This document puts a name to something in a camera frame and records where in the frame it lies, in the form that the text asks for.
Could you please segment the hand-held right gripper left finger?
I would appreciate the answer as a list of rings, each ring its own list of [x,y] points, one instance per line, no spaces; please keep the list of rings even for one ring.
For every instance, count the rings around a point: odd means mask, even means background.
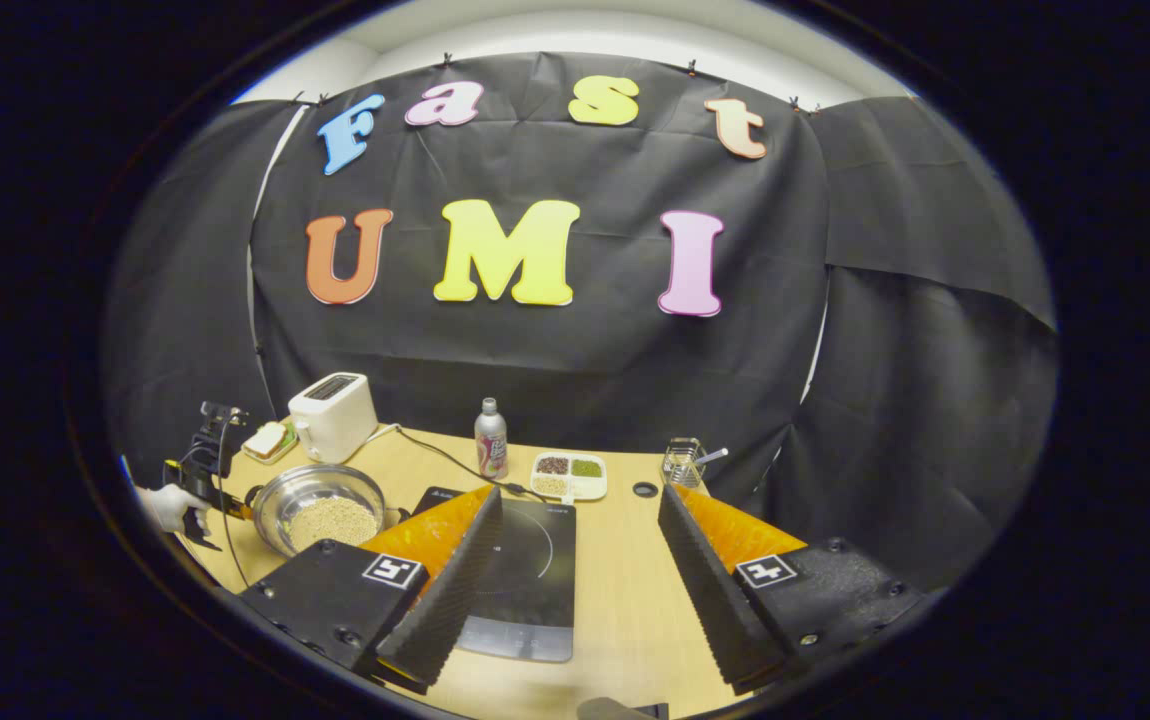
[[[457,646],[503,515],[501,493],[483,487],[417,512],[368,547],[319,541],[240,598],[307,651],[427,694]]]

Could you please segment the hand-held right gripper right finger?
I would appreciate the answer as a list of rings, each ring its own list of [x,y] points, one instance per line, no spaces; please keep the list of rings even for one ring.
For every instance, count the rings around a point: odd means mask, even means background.
[[[839,662],[926,602],[848,539],[808,544],[698,489],[667,484],[658,524],[735,694]]]

